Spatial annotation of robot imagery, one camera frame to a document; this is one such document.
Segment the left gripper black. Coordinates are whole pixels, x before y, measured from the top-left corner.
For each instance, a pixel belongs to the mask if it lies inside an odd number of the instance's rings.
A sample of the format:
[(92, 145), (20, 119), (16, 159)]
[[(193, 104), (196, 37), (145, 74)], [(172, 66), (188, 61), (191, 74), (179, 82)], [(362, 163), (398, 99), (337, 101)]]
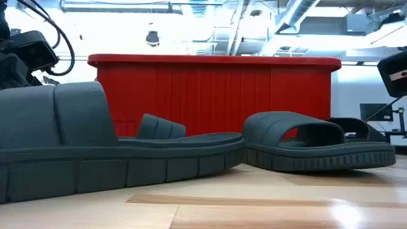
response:
[(18, 56), (0, 53), (0, 90), (41, 85)]

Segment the dark grey rubber slide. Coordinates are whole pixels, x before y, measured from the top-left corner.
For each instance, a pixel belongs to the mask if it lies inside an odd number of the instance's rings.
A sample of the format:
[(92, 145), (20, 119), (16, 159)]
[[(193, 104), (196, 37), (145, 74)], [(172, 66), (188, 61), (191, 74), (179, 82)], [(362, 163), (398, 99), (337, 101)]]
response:
[(328, 121), (339, 125), (347, 142), (387, 142), (377, 129), (357, 118), (330, 118)]
[(144, 113), (137, 131), (138, 139), (173, 139), (186, 136), (186, 127), (151, 114)]
[(247, 164), (267, 170), (372, 169), (396, 162), (395, 148), (388, 142), (347, 142), (339, 125), (289, 111), (251, 115), (242, 135)]
[(243, 152), (239, 133), (118, 137), (96, 81), (0, 90), (0, 204), (209, 176)]

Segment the red plastic bin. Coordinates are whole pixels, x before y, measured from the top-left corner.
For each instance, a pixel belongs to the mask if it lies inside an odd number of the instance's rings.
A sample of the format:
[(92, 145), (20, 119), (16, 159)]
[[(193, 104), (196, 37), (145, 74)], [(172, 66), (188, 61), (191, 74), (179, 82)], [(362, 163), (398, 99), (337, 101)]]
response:
[(136, 135), (146, 113), (181, 123), (188, 135), (239, 132), (246, 118), (292, 111), (331, 115), (331, 57), (93, 54), (120, 137)]

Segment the black computer monitor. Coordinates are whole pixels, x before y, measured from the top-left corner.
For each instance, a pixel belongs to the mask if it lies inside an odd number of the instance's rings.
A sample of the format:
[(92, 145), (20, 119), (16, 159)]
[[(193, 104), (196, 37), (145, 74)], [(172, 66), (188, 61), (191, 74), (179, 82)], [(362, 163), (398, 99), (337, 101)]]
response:
[(361, 103), (361, 119), (364, 121), (393, 121), (392, 106), (387, 104)]

